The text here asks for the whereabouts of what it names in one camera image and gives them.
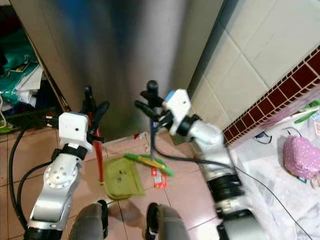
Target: green cloth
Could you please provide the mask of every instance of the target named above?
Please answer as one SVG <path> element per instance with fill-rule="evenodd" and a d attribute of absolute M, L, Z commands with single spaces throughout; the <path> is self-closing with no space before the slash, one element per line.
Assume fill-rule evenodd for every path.
<path fill-rule="evenodd" d="M 2 48 L 7 63 L 3 65 L 4 74 L 29 60 L 36 60 L 35 52 L 30 42 L 21 28 L 18 31 L 0 38 L 0 48 Z"/>
<path fill-rule="evenodd" d="M 143 196 L 140 176 L 134 161 L 120 157 L 103 162 L 104 189 L 113 200 L 128 199 L 132 196 Z"/>

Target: refrigerator door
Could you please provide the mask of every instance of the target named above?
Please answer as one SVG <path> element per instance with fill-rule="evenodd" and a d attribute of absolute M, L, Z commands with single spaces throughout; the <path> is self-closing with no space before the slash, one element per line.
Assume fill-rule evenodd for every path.
<path fill-rule="evenodd" d="M 148 129 L 134 107 L 149 80 L 163 97 L 187 88 L 223 0 L 11 0 L 38 55 L 71 109 L 84 86 L 108 100 L 101 135 Z"/>

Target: pink polka dot bag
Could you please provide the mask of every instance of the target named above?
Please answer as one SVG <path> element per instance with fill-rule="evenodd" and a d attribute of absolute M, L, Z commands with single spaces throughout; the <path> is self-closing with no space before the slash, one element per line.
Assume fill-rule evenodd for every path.
<path fill-rule="evenodd" d="M 284 167 L 297 177 L 320 175 L 320 150 L 305 137 L 289 136 L 283 146 Z"/>

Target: green object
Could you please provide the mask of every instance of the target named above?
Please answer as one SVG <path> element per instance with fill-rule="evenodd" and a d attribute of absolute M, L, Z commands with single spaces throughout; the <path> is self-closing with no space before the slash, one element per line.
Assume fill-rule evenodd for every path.
<path fill-rule="evenodd" d="M 146 154 L 136 155 L 133 153 L 125 153 L 124 157 L 128 158 L 130 160 L 134 160 L 136 162 L 148 165 L 148 166 L 158 168 L 161 171 L 163 171 L 164 173 L 166 173 L 167 176 L 174 176 L 175 175 L 174 171 L 172 171 L 170 168 L 168 168 L 166 163 L 160 158 L 155 158 L 154 160 L 151 160 L 150 155 L 146 155 Z"/>
<path fill-rule="evenodd" d="M 18 103 L 18 95 L 15 86 L 21 79 L 29 75 L 39 64 L 31 62 L 23 72 L 10 71 L 6 77 L 0 77 L 0 91 L 1 96 L 10 104 L 15 105 Z"/>
<path fill-rule="evenodd" d="M 7 133 L 10 133 L 12 130 L 13 130 L 12 128 L 5 126 L 0 128 L 0 134 L 7 134 Z"/>
<path fill-rule="evenodd" d="M 308 110 L 309 108 L 314 108 L 320 106 L 320 102 L 315 100 L 313 102 L 311 102 L 310 104 L 308 104 L 307 106 L 305 106 L 303 109 Z M 307 115 L 300 117 L 298 120 L 294 121 L 295 124 L 299 124 L 302 123 L 303 121 L 307 120 L 308 118 L 311 117 L 312 114 L 316 113 L 317 111 L 312 111 L 309 112 Z"/>
<path fill-rule="evenodd" d="M 134 161 L 125 157 L 105 160 L 103 171 L 104 189 L 111 199 L 123 200 L 145 195 Z"/>
<path fill-rule="evenodd" d="M 14 33 L 1 37 L 0 48 L 2 48 L 4 57 L 7 61 L 7 63 L 3 65 L 5 76 L 11 69 L 16 68 L 29 60 L 37 59 L 22 28 Z"/>
<path fill-rule="evenodd" d="M 302 177 L 297 176 L 296 178 L 297 178 L 299 181 L 303 182 L 304 184 L 306 184 L 306 183 L 308 182 L 307 179 L 304 179 L 304 178 L 302 178 Z"/>

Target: tile floor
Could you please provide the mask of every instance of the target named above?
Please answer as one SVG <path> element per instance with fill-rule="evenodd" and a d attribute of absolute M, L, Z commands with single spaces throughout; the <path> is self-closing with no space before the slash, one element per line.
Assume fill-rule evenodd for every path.
<path fill-rule="evenodd" d="M 0 240 L 22 240 L 23 228 L 11 205 L 8 188 L 7 167 L 9 155 L 17 133 L 0 135 Z M 58 147 L 58 132 L 51 128 L 26 132 L 18 145 L 14 162 L 14 186 L 18 187 L 23 174 L 32 167 L 47 162 Z M 193 157 L 188 143 L 174 146 L 167 133 L 157 137 L 158 148 L 167 154 Z M 144 154 L 150 149 L 146 137 L 127 137 L 103 146 L 106 159 L 116 158 L 125 152 Z M 149 203 L 157 202 L 172 206 L 180 213 L 192 240 L 219 239 L 216 225 L 219 220 L 214 211 L 214 203 L 198 166 L 195 163 L 166 160 L 175 172 L 168 179 L 167 189 L 153 188 L 149 167 L 137 164 L 145 196 L 127 200 L 112 201 L 98 182 L 95 153 L 87 155 L 82 169 L 82 180 L 73 196 L 73 205 L 62 239 L 68 234 L 79 211 L 90 203 L 105 199 L 109 208 L 108 240 L 139 240 L 145 227 L 145 214 Z M 25 182 L 22 191 L 22 209 L 29 216 L 42 189 L 44 169 L 33 173 Z"/>

